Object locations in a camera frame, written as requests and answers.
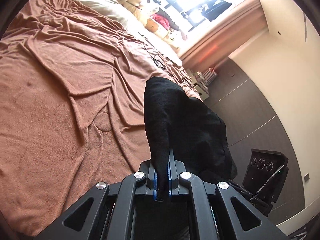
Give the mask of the dark cabinet with dials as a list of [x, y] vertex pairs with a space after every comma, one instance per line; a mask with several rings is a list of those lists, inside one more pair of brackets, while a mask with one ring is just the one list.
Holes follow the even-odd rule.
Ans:
[[242, 193], [263, 215], [268, 216], [284, 186], [289, 160], [277, 151], [251, 149], [251, 152]]

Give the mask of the right brown curtain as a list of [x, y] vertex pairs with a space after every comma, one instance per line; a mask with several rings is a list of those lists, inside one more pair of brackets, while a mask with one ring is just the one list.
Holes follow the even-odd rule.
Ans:
[[260, 0], [245, 0], [182, 54], [182, 66], [195, 72], [213, 68], [266, 28]]

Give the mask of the brown bed blanket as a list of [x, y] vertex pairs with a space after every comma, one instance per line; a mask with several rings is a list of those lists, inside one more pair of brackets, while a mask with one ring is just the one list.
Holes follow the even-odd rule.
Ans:
[[1, 212], [34, 237], [99, 181], [150, 158], [146, 81], [198, 97], [156, 48], [76, 0], [30, 0], [1, 39]]

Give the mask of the beige pillow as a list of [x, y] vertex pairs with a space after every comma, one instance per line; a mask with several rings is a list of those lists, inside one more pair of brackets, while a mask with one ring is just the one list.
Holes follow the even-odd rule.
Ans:
[[139, 20], [116, 0], [76, 0], [98, 13], [119, 22], [130, 34], [155, 47], [161, 54], [178, 66], [182, 61], [174, 50], [160, 37], [148, 31]]

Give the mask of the black shorts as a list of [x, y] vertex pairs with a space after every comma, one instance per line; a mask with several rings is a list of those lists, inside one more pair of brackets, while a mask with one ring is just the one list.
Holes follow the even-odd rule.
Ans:
[[238, 175], [228, 147], [225, 122], [177, 84], [152, 77], [144, 92], [144, 122], [151, 163], [157, 173], [157, 199], [168, 196], [169, 155], [188, 172], [217, 183]]

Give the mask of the red cloth on sill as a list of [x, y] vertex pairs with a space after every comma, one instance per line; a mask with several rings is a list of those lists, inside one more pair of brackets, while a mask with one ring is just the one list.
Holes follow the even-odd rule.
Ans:
[[174, 28], [175, 24], [173, 20], [169, 16], [163, 16], [160, 14], [152, 14], [151, 18], [155, 20], [157, 23], [159, 23], [161, 26], [163, 26], [166, 30], [170, 28]]

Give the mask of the white nightstand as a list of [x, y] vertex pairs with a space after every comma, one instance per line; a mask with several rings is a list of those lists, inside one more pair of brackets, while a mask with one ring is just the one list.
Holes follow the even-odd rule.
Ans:
[[197, 92], [202, 100], [206, 100], [209, 97], [209, 85], [215, 80], [217, 73], [214, 68], [208, 68], [205, 72], [194, 72], [193, 77]]

